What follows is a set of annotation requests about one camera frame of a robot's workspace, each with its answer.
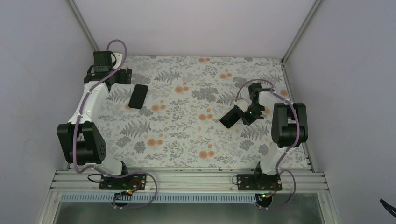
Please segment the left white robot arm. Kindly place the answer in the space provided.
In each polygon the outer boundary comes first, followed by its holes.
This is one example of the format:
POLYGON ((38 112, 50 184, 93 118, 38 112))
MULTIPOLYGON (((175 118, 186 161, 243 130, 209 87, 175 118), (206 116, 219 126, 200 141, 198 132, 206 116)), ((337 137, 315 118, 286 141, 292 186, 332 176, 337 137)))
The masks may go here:
POLYGON ((57 136, 65 160, 78 168, 78 173, 95 169, 104 176, 111 176, 112 184, 118 189, 124 189, 130 183, 127 167, 106 154, 106 142, 95 123, 112 85, 130 84, 132 70, 120 67, 125 54, 95 51, 93 57, 94 64, 84 78, 79 105, 66 124, 58 125, 57 136))

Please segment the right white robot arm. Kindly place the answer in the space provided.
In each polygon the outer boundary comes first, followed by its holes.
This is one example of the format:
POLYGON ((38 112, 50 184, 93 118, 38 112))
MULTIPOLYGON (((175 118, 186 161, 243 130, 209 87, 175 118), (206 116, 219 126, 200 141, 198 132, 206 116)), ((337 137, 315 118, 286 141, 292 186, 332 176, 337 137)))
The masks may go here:
POLYGON ((249 101, 235 100, 241 109, 240 117, 245 125, 261 118, 267 109, 272 112, 271 139, 273 145, 268 154, 259 162, 259 174, 253 177, 253 184, 259 190, 271 184, 269 175, 280 175, 280 164, 292 148, 299 147, 308 139, 306 106, 295 103, 276 93, 272 88, 262 88, 260 83, 248 87, 249 101))

